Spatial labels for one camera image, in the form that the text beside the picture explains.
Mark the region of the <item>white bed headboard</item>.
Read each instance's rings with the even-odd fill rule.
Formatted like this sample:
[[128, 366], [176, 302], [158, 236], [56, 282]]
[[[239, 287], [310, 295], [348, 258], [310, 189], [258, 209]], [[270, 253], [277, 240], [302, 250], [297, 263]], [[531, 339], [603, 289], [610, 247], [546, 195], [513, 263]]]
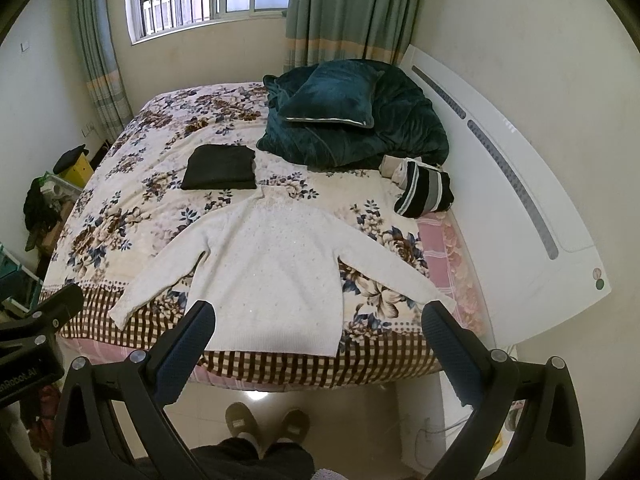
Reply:
[[608, 296], [611, 283], [582, 217], [518, 128], [417, 47], [408, 47], [400, 67], [446, 130], [451, 212], [495, 343], [520, 344]]

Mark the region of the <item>floral bed blanket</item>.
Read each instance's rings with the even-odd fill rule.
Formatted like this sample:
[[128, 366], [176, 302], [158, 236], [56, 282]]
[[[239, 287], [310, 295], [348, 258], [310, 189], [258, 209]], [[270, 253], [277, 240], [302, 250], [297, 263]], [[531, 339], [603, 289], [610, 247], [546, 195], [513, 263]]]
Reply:
[[[149, 349], [186, 313], [192, 273], [163, 276], [164, 287], [124, 328], [111, 310], [128, 285], [173, 240], [247, 200], [245, 190], [186, 191], [189, 156], [205, 144], [254, 146], [265, 130], [267, 92], [258, 82], [213, 84], [161, 94], [130, 122], [102, 160], [68, 217], [48, 267], [42, 296], [78, 285], [84, 306], [60, 331], [63, 348], [94, 364]], [[258, 153], [257, 185], [326, 212], [345, 232], [378, 248], [386, 278], [427, 274], [419, 228], [393, 211], [389, 180], [373, 170], [314, 172]], [[339, 309], [302, 309], [301, 320], [337, 320], [330, 356], [215, 350], [198, 360], [194, 382], [232, 390], [286, 391], [385, 384], [434, 373], [420, 302], [366, 268], [334, 266]]]

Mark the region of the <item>black bag on shelf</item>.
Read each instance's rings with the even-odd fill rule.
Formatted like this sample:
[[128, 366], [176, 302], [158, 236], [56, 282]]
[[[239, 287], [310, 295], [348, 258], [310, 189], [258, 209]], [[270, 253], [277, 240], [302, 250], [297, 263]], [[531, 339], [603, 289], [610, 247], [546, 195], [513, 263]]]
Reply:
[[28, 231], [26, 252], [33, 250], [41, 240], [62, 220], [56, 209], [51, 207], [40, 188], [40, 179], [35, 178], [27, 192], [23, 206], [26, 230]]

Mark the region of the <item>right green curtain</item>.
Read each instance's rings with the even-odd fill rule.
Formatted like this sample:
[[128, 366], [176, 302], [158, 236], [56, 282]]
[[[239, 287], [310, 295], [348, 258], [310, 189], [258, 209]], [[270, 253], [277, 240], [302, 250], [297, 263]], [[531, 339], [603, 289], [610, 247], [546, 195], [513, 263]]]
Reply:
[[419, 0], [288, 0], [283, 69], [364, 58], [397, 64]]

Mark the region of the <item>black hat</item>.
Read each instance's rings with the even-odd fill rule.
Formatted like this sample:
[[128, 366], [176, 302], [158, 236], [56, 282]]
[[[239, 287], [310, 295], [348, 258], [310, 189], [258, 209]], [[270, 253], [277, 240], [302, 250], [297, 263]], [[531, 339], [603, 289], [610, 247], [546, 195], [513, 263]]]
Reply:
[[77, 148], [72, 148], [58, 159], [53, 167], [53, 173], [62, 174], [66, 170], [69, 170], [78, 162], [81, 155], [87, 155], [88, 153], [89, 151], [86, 149], [85, 144], [81, 144]]

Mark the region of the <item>green storage rack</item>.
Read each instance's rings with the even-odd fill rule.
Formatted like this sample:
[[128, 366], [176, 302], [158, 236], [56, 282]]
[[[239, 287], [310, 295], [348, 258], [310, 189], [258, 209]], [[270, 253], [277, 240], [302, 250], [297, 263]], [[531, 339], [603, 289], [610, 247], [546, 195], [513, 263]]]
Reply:
[[1, 311], [12, 318], [24, 318], [38, 306], [42, 281], [1, 246]]

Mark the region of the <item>beige crumpled garment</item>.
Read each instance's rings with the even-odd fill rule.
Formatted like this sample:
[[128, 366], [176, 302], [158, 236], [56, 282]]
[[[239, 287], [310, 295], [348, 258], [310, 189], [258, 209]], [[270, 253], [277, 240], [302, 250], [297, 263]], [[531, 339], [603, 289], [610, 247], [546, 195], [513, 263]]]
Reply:
[[381, 176], [390, 179], [398, 188], [405, 188], [407, 185], [408, 162], [422, 162], [421, 157], [400, 158], [390, 155], [384, 155], [378, 171]]

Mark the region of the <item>dark teal velvet pillow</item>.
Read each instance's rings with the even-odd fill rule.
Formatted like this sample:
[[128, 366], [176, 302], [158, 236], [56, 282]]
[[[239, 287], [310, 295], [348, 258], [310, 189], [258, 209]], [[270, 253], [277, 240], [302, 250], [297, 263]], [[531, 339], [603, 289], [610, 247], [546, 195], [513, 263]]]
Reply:
[[306, 82], [279, 106], [288, 122], [324, 122], [370, 129], [373, 96], [382, 70], [359, 60], [320, 64]]

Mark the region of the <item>white knit sweater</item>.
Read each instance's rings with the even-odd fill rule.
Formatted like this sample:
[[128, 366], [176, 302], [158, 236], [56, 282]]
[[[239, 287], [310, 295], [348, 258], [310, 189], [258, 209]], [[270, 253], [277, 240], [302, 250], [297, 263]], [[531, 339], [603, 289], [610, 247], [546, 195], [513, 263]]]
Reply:
[[215, 310], [209, 351], [333, 358], [343, 333], [346, 266], [417, 304], [456, 303], [423, 274], [329, 211], [263, 188], [195, 221], [128, 284], [108, 315], [139, 308], [190, 275], [186, 305]]

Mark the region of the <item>right grey slipper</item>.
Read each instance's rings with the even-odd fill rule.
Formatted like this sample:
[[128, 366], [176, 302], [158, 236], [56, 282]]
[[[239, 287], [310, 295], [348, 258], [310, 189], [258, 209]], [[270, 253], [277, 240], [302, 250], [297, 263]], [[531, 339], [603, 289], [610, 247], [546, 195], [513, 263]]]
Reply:
[[282, 419], [277, 442], [303, 444], [310, 428], [309, 416], [296, 408], [288, 411]]

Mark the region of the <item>white bedside cabinet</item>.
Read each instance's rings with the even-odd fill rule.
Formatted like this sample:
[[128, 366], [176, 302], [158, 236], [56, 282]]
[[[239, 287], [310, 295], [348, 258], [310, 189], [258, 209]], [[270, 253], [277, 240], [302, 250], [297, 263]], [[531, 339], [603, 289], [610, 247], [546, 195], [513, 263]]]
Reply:
[[444, 372], [396, 384], [401, 460], [427, 476], [460, 434], [472, 414]]

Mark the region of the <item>left green curtain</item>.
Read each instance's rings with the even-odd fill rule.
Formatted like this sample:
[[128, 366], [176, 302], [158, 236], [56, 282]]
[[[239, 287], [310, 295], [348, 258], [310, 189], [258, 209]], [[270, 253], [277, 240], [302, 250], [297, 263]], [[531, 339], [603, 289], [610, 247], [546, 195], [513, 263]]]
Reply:
[[70, 0], [70, 21], [86, 86], [106, 140], [114, 143], [132, 118], [116, 60], [107, 0]]

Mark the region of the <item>dark teal velvet duvet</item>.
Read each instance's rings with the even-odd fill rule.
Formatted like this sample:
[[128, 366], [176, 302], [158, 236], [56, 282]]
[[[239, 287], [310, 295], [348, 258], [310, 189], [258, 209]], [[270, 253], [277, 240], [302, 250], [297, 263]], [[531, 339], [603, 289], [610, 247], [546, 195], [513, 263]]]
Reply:
[[293, 68], [279, 77], [264, 77], [269, 112], [266, 131], [256, 148], [313, 170], [375, 169], [384, 155], [421, 157], [431, 165], [443, 164], [449, 154], [445, 128], [418, 85], [396, 66], [352, 60], [384, 72], [373, 96], [372, 128], [288, 122], [279, 115], [279, 106], [322, 63], [314, 64]]

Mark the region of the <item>yellow box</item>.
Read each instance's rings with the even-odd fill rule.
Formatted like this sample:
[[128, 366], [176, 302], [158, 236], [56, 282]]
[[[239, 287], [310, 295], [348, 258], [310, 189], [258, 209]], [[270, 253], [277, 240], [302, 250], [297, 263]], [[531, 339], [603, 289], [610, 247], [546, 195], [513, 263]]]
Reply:
[[93, 176], [93, 169], [87, 156], [81, 153], [76, 162], [58, 176], [78, 188], [84, 188]]

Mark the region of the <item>folded black garment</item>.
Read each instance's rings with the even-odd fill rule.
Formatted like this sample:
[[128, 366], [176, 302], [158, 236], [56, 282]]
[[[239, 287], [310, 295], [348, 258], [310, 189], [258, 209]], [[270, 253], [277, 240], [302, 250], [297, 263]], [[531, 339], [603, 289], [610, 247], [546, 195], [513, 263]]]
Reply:
[[255, 152], [244, 145], [201, 145], [188, 159], [181, 188], [185, 191], [254, 190]]

